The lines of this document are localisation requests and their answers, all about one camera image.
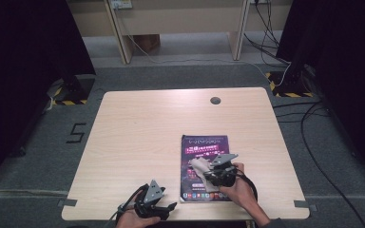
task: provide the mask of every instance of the magazine cover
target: magazine cover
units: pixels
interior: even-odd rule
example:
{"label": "magazine cover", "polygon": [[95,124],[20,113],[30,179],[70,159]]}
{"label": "magazine cover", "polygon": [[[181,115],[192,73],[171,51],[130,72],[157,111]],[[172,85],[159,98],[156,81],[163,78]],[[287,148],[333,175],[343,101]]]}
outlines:
{"label": "magazine cover", "polygon": [[207,192],[189,162],[202,157],[210,163],[219,154],[229,154],[227,136],[182,136],[181,202],[230,201],[219,191]]}

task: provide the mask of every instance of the black cable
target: black cable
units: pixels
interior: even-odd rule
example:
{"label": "black cable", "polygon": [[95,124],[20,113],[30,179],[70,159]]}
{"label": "black cable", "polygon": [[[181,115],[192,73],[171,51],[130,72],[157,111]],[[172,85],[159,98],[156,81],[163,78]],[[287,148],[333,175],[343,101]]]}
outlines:
{"label": "black cable", "polygon": [[106,228],[108,226],[108,224],[112,221],[112,219],[117,216],[117,218],[115,218],[115,225],[117,225],[118,220],[120,219],[121,215],[125,212],[126,207],[128,206],[128,204],[132,201],[132,199],[138,195],[138,193],[145,189],[147,186],[147,184],[142,185],[141,187],[139,187],[131,196],[130,198],[126,201],[126,203],[124,204],[123,207],[119,206],[118,210],[111,216],[111,218],[108,220],[108,222],[105,224],[104,228]]}
{"label": "black cable", "polygon": [[[271,22],[271,8],[270,8],[270,3],[268,3],[268,17],[269,17],[269,21],[268,21],[268,25],[270,24]],[[277,38],[275,37],[274,35],[274,32],[272,30],[269,29],[269,26],[265,23],[265,20],[263,19],[262,17],[262,14],[259,12],[259,9],[258,9],[258,6],[256,5],[256,10],[257,10],[257,13],[259,14],[259,17],[262,21],[262,23],[265,25],[266,27],[266,31],[265,31],[265,35],[268,36],[269,39],[271,39],[271,41],[273,41],[275,43],[276,46],[279,45],[279,42],[277,40]]]}
{"label": "black cable", "polygon": [[[311,109],[313,109],[314,106],[316,106],[317,104],[313,104],[306,113],[310,112]],[[348,205],[351,207],[351,209],[355,212],[356,216],[358,217],[358,219],[360,220],[360,222],[362,223],[363,227],[365,227],[365,221],[363,220],[363,218],[361,217],[361,215],[357,212],[357,210],[355,209],[355,207],[351,204],[351,202],[348,200],[348,198],[342,193],[342,191],[333,183],[333,181],[328,177],[328,175],[322,170],[321,166],[319,166],[316,158],[314,157],[313,153],[311,152],[311,149],[306,141],[306,138],[304,136],[304,120],[306,118],[306,115],[303,116],[303,118],[301,119],[301,138],[304,141],[304,145],[307,148],[307,151],[310,155],[310,157],[312,158],[314,164],[316,165],[316,167],[318,168],[318,170],[321,172],[321,174],[325,177],[325,179],[331,183],[331,185],[337,190],[337,192],[343,197],[343,199],[348,203]]]}
{"label": "black cable", "polygon": [[288,123],[300,123],[301,121],[278,121],[278,123],[288,124]]}
{"label": "black cable", "polygon": [[[291,116],[291,115],[305,115],[305,114],[307,114],[307,113],[305,113],[305,112],[292,112],[292,113],[277,115],[276,117],[284,117],[284,116]],[[329,115],[322,115],[322,114],[318,114],[318,113],[314,113],[314,112],[311,113],[310,115],[321,116],[321,117],[331,117]]]}
{"label": "black cable", "polygon": [[241,172],[241,173],[242,174],[236,174],[236,176],[241,178],[248,185],[250,185],[250,188],[251,188],[251,190],[253,190],[253,193],[254,193],[254,198],[256,199],[256,201],[258,201],[258,191],[257,191],[256,185],[249,178],[247,178],[247,176],[245,176],[245,174],[243,172]]}
{"label": "black cable", "polygon": [[[250,40],[250,39],[248,38],[247,34],[245,34],[245,33],[244,33],[244,37],[248,40],[248,42],[250,42],[250,44],[251,44],[254,48],[256,48],[256,49],[260,50],[260,51],[261,51],[261,53],[265,53],[265,54],[267,54],[268,56],[270,56],[270,57],[272,57],[272,58],[274,58],[274,59],[276,59],[276,60],[278,60],[278,61],[280,61],[281,63],[283,63],[283,64],[285,64],[285,65],[286,65],[286,66],[283,66],[283,67],[287,67],[287,66],[289,65],[289,63],[287,63],[286,61],[284,61],[284,60],[282,60],[282,59],[280,59],[280,58],[276,57],[274,54],[272,54],[271,52],[269,52],[268,50],[266,50],[266,49],[264,49],[264,48],[263,48],[263,47],[266,47],[266,48],[274,48],[274,47],[268,47],[268,46],[263,46],[263,45],[257,44],[256,42],[254,42],[254,41]],[[265,62],[265,60],[263,59],[263,56],[262,56],[262,55],[261,55],[261,57],[262,57],[262,61],[263,61],[266,65],[269,65],[269,64],[267,64],[267,63]]]}
{"label": "black cable", "polygon": [[279,107],[285,107],[285,106],[292,106],[292,105],[313,105],[313,104],[319,104],[319,103],[321,103],[321,101],[319,101],[319,102],[304,102],[304,103],[281,104],[281,105],[273,106],[273,108],[279,108]]}

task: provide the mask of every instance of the wrist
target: wrist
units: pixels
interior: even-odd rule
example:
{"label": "wrist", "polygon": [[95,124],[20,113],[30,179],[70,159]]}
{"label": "wrist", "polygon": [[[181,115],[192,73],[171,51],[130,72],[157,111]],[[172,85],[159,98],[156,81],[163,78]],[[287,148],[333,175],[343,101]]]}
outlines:
{"label": "wrist", "polygon": [[269,217],[257,203],[247,204],[244,209],[259,227],[263,227],[271,222]]}

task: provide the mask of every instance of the black curtain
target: black curtain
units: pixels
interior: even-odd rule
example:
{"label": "black curtain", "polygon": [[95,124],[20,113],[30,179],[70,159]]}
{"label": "black curtain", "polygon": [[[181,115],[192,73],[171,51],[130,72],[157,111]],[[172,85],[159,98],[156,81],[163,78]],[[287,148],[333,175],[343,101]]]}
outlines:
{"label": "black curtain", "polygon": [[65,0],[0,1],[0,164],[25,142],[58,79],[95,74]]}
{"label": "black curtain", "polygon": [[365,1],[294,0],[277,56],[316,69],[325,104],[365,161]]}

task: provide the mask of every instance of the gray carpet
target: gray carpet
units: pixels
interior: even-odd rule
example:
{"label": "gray carpet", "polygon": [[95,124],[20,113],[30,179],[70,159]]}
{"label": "gray carpet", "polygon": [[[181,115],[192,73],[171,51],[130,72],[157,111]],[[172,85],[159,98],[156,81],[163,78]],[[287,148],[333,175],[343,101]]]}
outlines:
{"label": "gray carpet", "polygon": [[[261,65],[264,72],[276,70]],[[319,98],[277,98],[253,66],[141,66],[98,68],[95,84],[84,105],[56,105],[41,116],[25,145],[27,155],[7,158],[0,168],[0,227],[103,227],[105,221],[64,221],[58,201],[67,197],[101,99],[107,91],[169,88],[262,86],[273,106],[315,102]],[[305,112],[309,104],[275,108],[277,115]],[[320,167],[347,196],[365,220],[365,164],[336,128],[326,108],[304,123],[304,135]],[[361,227],[337,190],[324,178],[301,138],[302,115],[278,117],[304,195],[313,206],[304,220],[285,220],[288,227]],[[84,132],[80,143],[70,132],[74,124]],[[244,222],[161,222],[155,227],[245,227]]]}

